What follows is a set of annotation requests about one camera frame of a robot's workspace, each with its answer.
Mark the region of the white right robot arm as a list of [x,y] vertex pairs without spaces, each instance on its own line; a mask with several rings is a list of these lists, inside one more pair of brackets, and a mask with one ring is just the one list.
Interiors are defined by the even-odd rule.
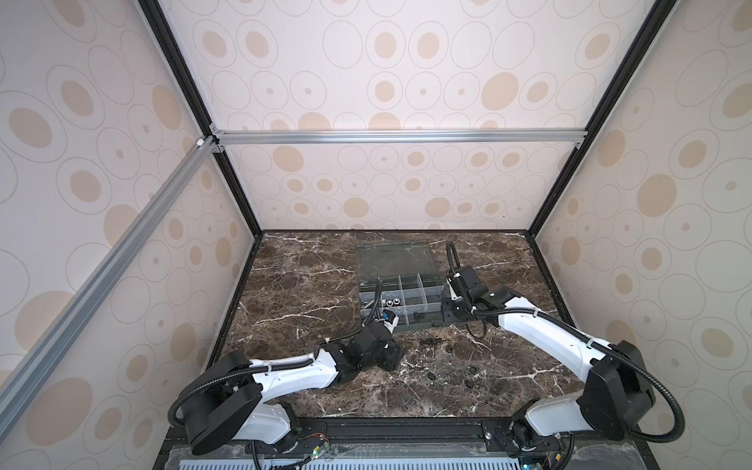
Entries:
[[582,391],[526,405],[513,418],[521,447],[559,433],[595,431],[619,441],[655,403],[652,386],[636,370],[642,356],[630,343],[614,346],[547,315],[518,293],[489,289],[471,266],[451,268],[446,276],[448,312],[459,320],[483,320],[546,352],[577,376]]

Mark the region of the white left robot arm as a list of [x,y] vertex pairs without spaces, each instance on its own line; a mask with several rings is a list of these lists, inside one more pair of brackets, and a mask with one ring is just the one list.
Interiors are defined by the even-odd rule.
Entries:
[[346,384],[372,367],[396,370],[401,348],[393,332],[398,323],[397,315],[385,311],[349,336],[283,360],[247,360],[244,352],[232,352],[180,392],[168,422],[186,432],[196,456],[231,441],[261,441],[283,450],[300,426],[292,407],[275,400]]

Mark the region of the clear grey compartment organizer box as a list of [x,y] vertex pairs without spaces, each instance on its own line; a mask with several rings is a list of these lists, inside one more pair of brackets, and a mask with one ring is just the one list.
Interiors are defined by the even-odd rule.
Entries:
[[362,317],[374,306],[376,288],[381,285],[383,309],[399,317],[397,331],[442,327],[454,321],[445,311],[450,299],[446,279],[426,242],[358,245],[356,277]]

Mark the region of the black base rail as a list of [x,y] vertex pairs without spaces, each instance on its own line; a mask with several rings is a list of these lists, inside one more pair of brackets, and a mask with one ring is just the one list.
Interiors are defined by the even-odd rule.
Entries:
[[481,443],[503,450],[499,436],[508,417],[325,417],[302,418],[305,436],[324,434],[333,444]]

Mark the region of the horizontal aluminium frame bar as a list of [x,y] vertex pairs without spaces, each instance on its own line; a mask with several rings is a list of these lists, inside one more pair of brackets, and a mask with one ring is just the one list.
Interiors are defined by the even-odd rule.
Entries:
[[503,129],[411,129],[411,130],[306,130],[229,131],[219,130],[215,139],[228,145],[356,145],[438,144],[508,142],[583,142],[584,128]]

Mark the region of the diagonal aluminium frame bar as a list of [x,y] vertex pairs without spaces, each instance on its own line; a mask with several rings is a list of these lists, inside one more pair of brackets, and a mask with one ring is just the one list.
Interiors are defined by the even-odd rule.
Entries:
[[147,204],[115,247],[72,296],[61,314],[19,364],[1,390],[1,438],[6,439],[87,323],[97,313],[157,225],[185,186],[215,149],[217,137],[207,135],[194,146]]

